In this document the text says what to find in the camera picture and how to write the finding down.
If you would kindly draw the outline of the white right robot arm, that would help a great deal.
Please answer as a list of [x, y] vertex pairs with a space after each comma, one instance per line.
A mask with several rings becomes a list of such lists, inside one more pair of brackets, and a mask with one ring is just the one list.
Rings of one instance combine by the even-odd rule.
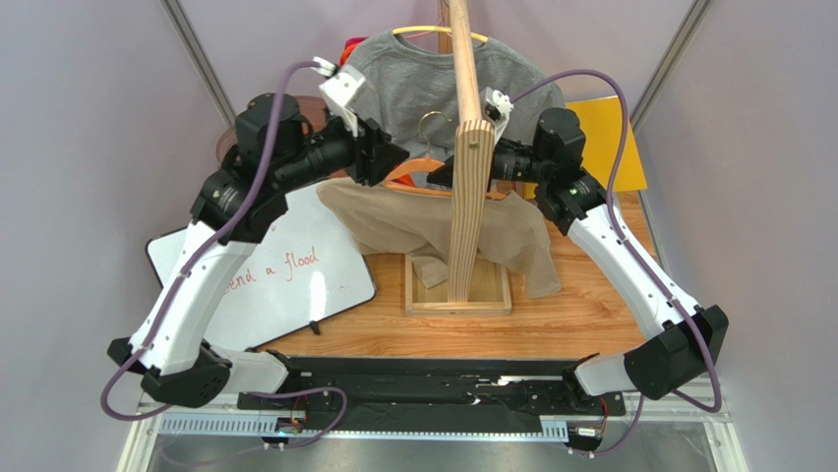
[[577, 115], [549, 108], [531, 144], [497, 140], [490, 170], [493, 179], [534, 185], [538, 209], [599, 267], [645, 338], [623, 353], [584, 358], [563, 378], [579, 398], [637, 391], [658, 400], [673, 393], [717, 412], [723, 397], [716, 363], [729, 319], [717, 305], [701, 306], [640, 245], [612, 191], [583, 167], [585, 144]]

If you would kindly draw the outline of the orange plastic hanger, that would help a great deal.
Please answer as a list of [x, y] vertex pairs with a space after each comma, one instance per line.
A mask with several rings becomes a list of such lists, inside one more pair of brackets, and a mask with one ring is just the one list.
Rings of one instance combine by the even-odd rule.
[[429, 153], [422, 157], [410, 158], [395, 167], [386, 177], [385, 187], [423, 197], [502, 201], [508, 193], [494, 190], [490, 178], [494, 149], [493, 124], [484, 119], [461, 120], [454, 136], [451, 189], [426, 187], [428, 173], [443, 164], [443, 161], [432, 158]]

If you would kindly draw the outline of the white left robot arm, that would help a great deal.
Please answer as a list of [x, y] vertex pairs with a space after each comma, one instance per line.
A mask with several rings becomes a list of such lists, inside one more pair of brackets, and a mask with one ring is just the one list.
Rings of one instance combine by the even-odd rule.
[[323, 128], [313, 128], [285, 93], [253, 98], [234, 133], [235, 144], [196, 197], [178, 266], [151, 313], [107, 350], [121, 373], [140, 375], [142, 390], [164, 406], [200, 408], [222, 393], [279, 391], [289, 369], [282, 355], [206, 340], [225, 290], [286, 214], [291, 192], [341, 170], [375, 186], [408, 157], [371, 118], [328, 112]]

